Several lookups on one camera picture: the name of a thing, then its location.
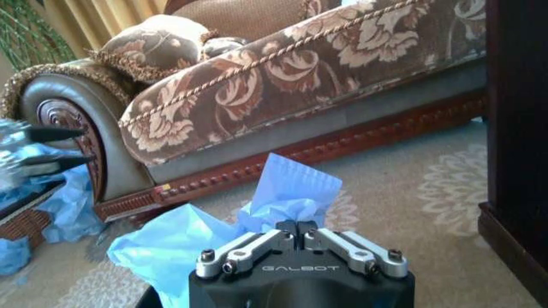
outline curtain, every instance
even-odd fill
[[[79,57],[127,27],[162,14],[167,0],[46,0],[50,23]]]

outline decorative pillow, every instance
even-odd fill
[[[136,81],[155,83],[200,61],[204,41],[215,35],[184,17],[156,15],[123,30],[90,55]]]
[[[211,38],[204,43],[202,59],[207,60],[214,58],[247,44],[250,44],[250,41],[240,37]]]

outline floor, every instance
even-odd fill
[[[327,226],[403,250],[416,307],[539,307],[478,235],[486,134],[471,123],[316,166],[344,181]],[[194,204],[234,221],[254,190],[244,185]],[[79,243],[43,245],[23,271],[0,280],[0,307],[132,307],[147,285],[104,258],[131,230],[120,222]]]

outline metal linkage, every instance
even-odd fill
[[[271,250],[292,250],[294,241],[290,232],[272,229],[247,246],[228,253],[223,272],[232,275],[251,270],[254,262]]]
[[[204,250],[196,261],[196,275],[211,278],[220,274],[230,251],[248,244],[259,236],[255,232],[248,232],[219,249]]]
[[[372,252],[359,248],[330,229],[312,229],[306,234],[306,249],[331,250],[348,264],[352,271],[371,276],[378,274],[379,266]]]
[[[408,275],[408,260],[403,256],[402,251],[395,249],[387,250],[352,231],[346,231],[342,235],[354,244],[364,247],[374,253],[380,270],[387,276],[404,278]]]

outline dark wooden furniture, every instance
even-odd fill
[[[490,201],[479,229],[548,307],[546,9],[546,1],[488,0]]]

